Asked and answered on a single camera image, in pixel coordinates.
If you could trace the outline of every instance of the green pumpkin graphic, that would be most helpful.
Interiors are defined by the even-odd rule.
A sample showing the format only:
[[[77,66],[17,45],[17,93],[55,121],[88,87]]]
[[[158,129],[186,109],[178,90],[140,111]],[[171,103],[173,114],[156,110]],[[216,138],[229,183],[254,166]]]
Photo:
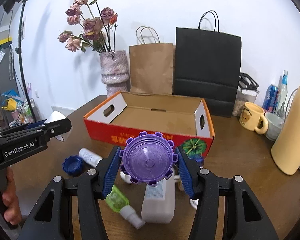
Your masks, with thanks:
[[[207,148],[207,143],[198,138],[191,138],[181,145],[189,159],[202,160],[202,154]]]

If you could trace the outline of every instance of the bouquet of dried flowers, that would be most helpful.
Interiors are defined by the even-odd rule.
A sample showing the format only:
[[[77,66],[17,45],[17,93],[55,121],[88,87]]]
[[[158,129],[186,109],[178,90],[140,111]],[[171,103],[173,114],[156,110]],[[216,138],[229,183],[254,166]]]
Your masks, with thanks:
[[[99,53],[114,51],[118,14],[109,7],[100,11],[97,0],[88,2],[89,0],[74,0],[74,3],[66,10],[68,24],[80,24],[82,31],[78,36],[75,36],[72,31],[64,31],[58,36],[59,41],[66,42],[66,49],[73,52],[79,49],[86,52],[88,47],[92,47],[92,50]],[[94,17],[90,8],[93,4],[97,5],[100,17]],[[83,17],[80,10],[83,5],[88,7],[92,19]],[[110,44],[110,30],[114,31],[113,49]]]

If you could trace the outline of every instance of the brown paper bag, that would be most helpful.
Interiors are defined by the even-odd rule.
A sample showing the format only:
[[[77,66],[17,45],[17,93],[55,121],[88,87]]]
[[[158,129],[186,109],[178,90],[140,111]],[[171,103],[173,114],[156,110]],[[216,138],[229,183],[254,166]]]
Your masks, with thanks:
[[[136,32],[137,38],[142,44],[129,47],[130,91],[148,94],[172,94],[173,44],[160,43],[159,36],[154,29],[142,27],[143,29],[140,31],[141,40]],[[144,29],[148,29],[150,32],[153,30],[157,34],[157,37],[152,35],[155,43],[145,44],[142,36]]]

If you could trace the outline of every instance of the yellow thermos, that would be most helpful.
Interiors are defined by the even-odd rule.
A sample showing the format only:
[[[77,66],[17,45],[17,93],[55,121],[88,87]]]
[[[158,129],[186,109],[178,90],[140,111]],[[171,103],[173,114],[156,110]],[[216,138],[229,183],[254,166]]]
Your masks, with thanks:
[[[271,148],[271,155],[285,174],[293,175],[300,166],[300,86],[282,131]]]

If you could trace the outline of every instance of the purple cap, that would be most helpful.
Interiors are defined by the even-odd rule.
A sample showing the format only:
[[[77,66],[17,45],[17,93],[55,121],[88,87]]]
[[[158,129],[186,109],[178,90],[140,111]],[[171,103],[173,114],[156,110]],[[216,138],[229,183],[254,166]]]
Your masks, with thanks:
[[[178,161],[178,155],[173,153],[173,146],[173,141],[167,141],[160,132],[141,132],[134,139],[130,137],[125,149],[120,151],[120,169],[131,176],[133,183],[144,182],[154,187],[157,182],[169,179],[172,175],[172,165]]]

